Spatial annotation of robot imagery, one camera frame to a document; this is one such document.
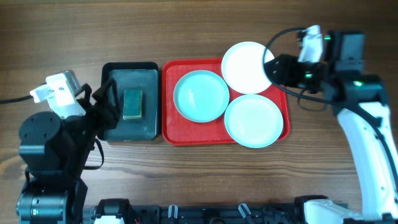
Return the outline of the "green yellow sponge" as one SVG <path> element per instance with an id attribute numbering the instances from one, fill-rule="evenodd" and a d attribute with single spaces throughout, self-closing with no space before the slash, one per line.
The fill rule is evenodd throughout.
<path id="1" fill-rule="evenodd" d="M 142 91 L 125 90 L 123 104 L 123 119 L 142 118 Z"/>

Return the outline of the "white plate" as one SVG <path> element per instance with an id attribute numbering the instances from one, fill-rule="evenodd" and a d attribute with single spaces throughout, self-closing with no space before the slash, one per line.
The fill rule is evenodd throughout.
<path id="1" fill-rule="evenodd" d="M 240 42 L 224 54 L 221 62 L 223 79 L 234 91 L 257 94 L 271 86 L 264 64 L 274 59 L 270 50 L 257 42 Z"/>

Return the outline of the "light blue plate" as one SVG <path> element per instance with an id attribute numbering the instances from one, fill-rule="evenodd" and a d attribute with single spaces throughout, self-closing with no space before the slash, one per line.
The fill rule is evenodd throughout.
<path id="1" fill-rule="evenodd" d="M 229 104 L 229 88 L 216 73 L 195 70 L 176 84 L 173 101 L 177 111 L 187 120 L 207 123 L 219 118 Z"/>

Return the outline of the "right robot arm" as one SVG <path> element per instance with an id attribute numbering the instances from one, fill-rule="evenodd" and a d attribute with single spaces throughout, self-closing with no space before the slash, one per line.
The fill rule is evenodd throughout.
<path id="1" fill-rule="evenodd" d="M 264 62 L 271 83 L 298 99 L 331 106 L 351 149 L 362 196 L 356 213 L 322 195 L 296 199 L 304 223 L 396 223 L 397 149 L 386 89 L 377 75 L 364 74 L 365 36 L 357 30 L 295 28 L 299 56 L 282 54 Z"/>

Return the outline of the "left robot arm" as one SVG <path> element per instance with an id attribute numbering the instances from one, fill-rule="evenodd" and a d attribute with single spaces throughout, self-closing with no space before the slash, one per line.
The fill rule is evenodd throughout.
<path id="1" fill-rule="evenodd" d="M 91 151 L 103 152 L 97 136 L 114 129 L 121 114 L 117 84 L 109 79 L 92 91 L 85 84 L 78 100 L 86 113 L 62 119 L 54 112 L 27 118 L 19 129 L 25 184 L 16 203 L 20 223 L 81 223 L 88 191 L 81 179 Z"/>

